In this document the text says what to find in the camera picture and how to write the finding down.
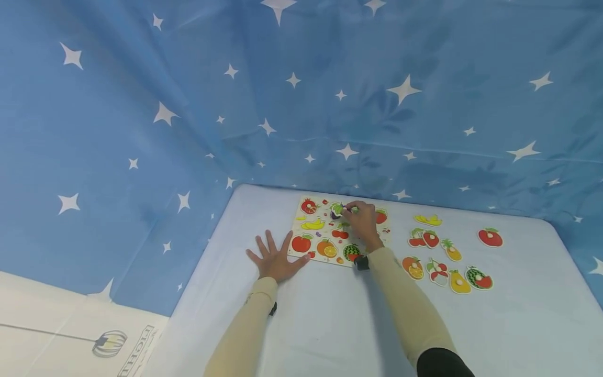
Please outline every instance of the orange slice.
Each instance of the orange slice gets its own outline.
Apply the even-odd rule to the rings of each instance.
[[[327,246],[324,248],[323,253],[327,258],[334,258],[337,256],[337,249],[333,246]]]

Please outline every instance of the blue fabric backdrop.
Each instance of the blue fabric backdrop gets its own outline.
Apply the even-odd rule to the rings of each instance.
[[[170,315],[252,183],[542,218],[601,303],[602,4],[5,0],[0,269]]]

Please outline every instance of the yellow pear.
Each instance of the yellow pear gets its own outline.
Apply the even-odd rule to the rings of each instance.
[[[452,289],[454,293],[458,294],[471,293],[471,286],[465,280],[465,278],[459,274],[458,270],[450,271],[450,289]]]

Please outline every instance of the red apple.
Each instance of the red apple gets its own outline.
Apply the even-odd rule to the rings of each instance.
[[[502,237],[498,230],[494,228],[484,228],[478,232],[478,238],[486,246],[500,247],[502,246]]]
[[[301,236],[295,236],[291,241],[291,248],[298,253],[305,253],[312,247],[312,241],[310,241],[312,238],[312,236],[305,233]]]

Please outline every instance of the white tablecloth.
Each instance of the white tablecloth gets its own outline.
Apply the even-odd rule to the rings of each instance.
[[[202,375],[220,337],[257,278],[245,249],[271,229],[282,242],[299,191],[240,186],[186,286],[144,375]],[[352,200],[340,195],[327,198]],[[427,277],[418,282],[444,318],[458,352],[476,376],[601,377],[603,312],[557,233],[530,218],[373,201],[388,209],[398,257],[429,256],[449,266],[475,265],[494,280],[491,291],[461,296]],[[413,249],[406,240],[414,215],[437,214],[438,234],[463,253],[449,261],[441,248]],[[477,231],[494,227],[504,247],[482,245]],[[310,262],[279,287],[258,376],[412,376],[390,314],[370,272]]]

